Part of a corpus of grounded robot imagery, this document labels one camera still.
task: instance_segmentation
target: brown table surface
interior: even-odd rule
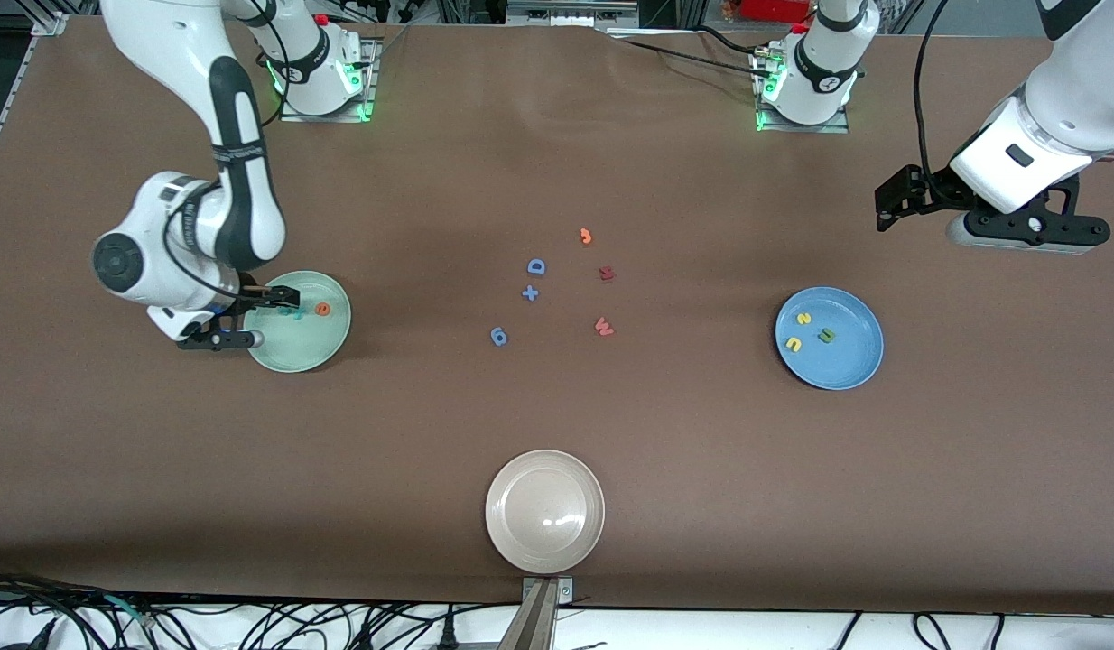
[[[72,20],[0,139],[1,567],[512,600],[483,497],[561,448],[607,499],[587,604],[1114,612],[1114,235],[1071,259],[950,245],[940,215],[876,233],[873,188],[917,159],[916,48],[873,42],[850,135],[784,135],[737,74],[592,30],[408,30],[372,124],[267,129],[289,243],[260,279],[317,268],[354,305],[333,362],[275,375],[178,351],[96,283],[140,182],[214,167],[195,116]],[[936,164],[1048,48],[931,42]],[[1079,206],[1114,225],[1114,164]],[[774,348],[817,284],[882,321],[858,390]]]

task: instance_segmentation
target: green plate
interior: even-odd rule
[[[248,350],[261,366],[276,372],[304,372],[329,361],[348,338],[352,308],[336,280],[315,271],[293,271],[268,282],[301,292],[296,310],[253,309],[244,313],[244,330],[258,330],[264,343]],[[329,303],[329,316],[316,316],[316,304]]]

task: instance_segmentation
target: plate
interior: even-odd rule
[[[488,536],[505,560],[525,572],[574,567],[597,546],[604,523],[602,484],[567,453],[524,453],[508,462],[488,488]]]
[[[244,313],[244,330],[258,330],[264,343],[248,350],[260,366],[276,372],[302,372],[329,361],[348,338],[352,307],[336,280],[315,271],[293,271],[268,282],[301,292],[301,318],[293,310],[268,308]],[[329,316],[316,316],[329,303]]]
[[[800,314],[809,314],[801,324]],[[820,338],[822,330],[829,330]],[[882,365],[883,339],[878,317],[866,303],[841,289],[812,287],[785,301],[774,327],[781,358],[804,382],[830,391],[862,386]],[[795,338],[798,351],[788,347]]]

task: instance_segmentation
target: beige plate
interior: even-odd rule
[[[508,462],[486,499],[497,551],[530,573],[560,573],[597,546],[606,498],[597,477],[567,453],[543,448]]]

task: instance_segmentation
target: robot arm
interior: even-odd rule
[[[1102,219],[1074,214],[1077,173],[1114,151],[1114,0],[1037,0],[1051,57],[927,176],[908,165],[874,191],[878,230],[961,210],[948,229],[969,245],[1082,254],[1106,242]],[[1059,211],[1052,193],[1065,195]]]
[[[809,31],[781,40],[788,66],[762,97],[785,119],[803,125],[828,122],[850,99],[880,16],[874,0],[821,0],[814,18]]]
[[[257,305],[297,304],[292,289],[255,287],[246,275],[280,254],[285,230],[255,93],[232,54],[222,4],[272,42],[265,49],[286,75],[293,108],[333,111],[352,98],[338,58],[350,38],[336,26],[321,29],[302,0],[104,0],[116,47],[193,108],[213,145],[216,182],[175,172],[149,177],[92,254],[100,283],[148,305],[149,318],[182,347],[251,347],[252,333],[234,327],[218,341],[203,327],[222,316],[235,324]]]

